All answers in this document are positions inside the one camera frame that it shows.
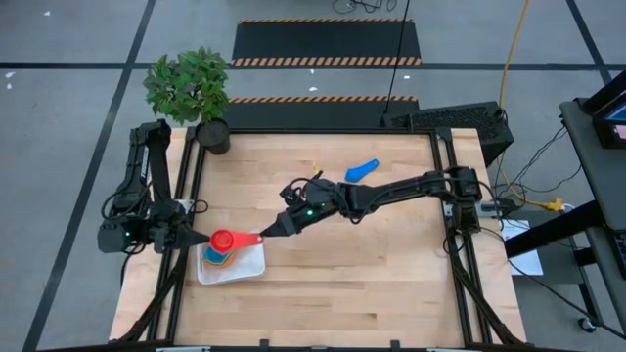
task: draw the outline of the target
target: black floor mat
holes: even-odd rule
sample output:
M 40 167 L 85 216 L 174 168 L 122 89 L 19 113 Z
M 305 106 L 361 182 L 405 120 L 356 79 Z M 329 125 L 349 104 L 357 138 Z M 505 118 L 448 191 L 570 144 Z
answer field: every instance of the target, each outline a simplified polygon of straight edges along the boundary
M 386 106 L 386 97 L 284 97 L 232 98 L 224 119 L 232 129 L 376 128 Z M 418 110 L 418 99 L 392 96 L 390 114 Z
M 231 68 L 393 67 L 419 65 L 415 24 L 402 20 L 241 21 Z

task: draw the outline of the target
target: wooden table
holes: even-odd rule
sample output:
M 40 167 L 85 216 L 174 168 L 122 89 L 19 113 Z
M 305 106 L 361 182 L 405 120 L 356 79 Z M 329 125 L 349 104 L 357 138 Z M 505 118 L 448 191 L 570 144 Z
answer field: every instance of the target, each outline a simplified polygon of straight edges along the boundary
M 184 134 L 184 130 L 174 130 L 167 151 L 172 183 Z M 453 136 L 458 163 L 475 168 L 488 183 L 476 132 L 453 130 Z M 368 185 L 422 175 L 434 168 L 428 136 L 255 134 L 231 138 L 226 154 L 206 154 L 199 199 L 208 202 L 209 210 L 196 217 L 197 231 L 265 228 L 285 208 L 278 192 L 296 177 L 312 176 L 314 162 L 326 178 L 341 181 L 348 167 L 375 157 L 380 167 L 365 178 Z M 192 160 L 187 192 L 194 165 Z M 481 225 L 499 230 L 494 220 L 481 219 Z M 175 342 L 257 346 L 259 339 L 268 338 L 272 346 L 388 347 L 389 340 L 398 339 L 403 347 L 461 347 L 457 300 L 443 239 L 439 200 L 420 198 L 383 207 L 359 226 L 334 216 L 300 235 L 266 240 L 267 270 L 255 280 L 201 285 L 192 248 Z M 524 339 L 502 243 L 476 234 L 474 246 L 485 298 L 511 331 Z M 153 297 L 159 264 L 160 256 L 151 250 L 130 260 L 111 338 L 126 332 Z M 468 303 L 474 340 L 479 340 L 475 306 L 469 297 Z M 169 301 L 165 302 L 161 335 L 169 307 Z

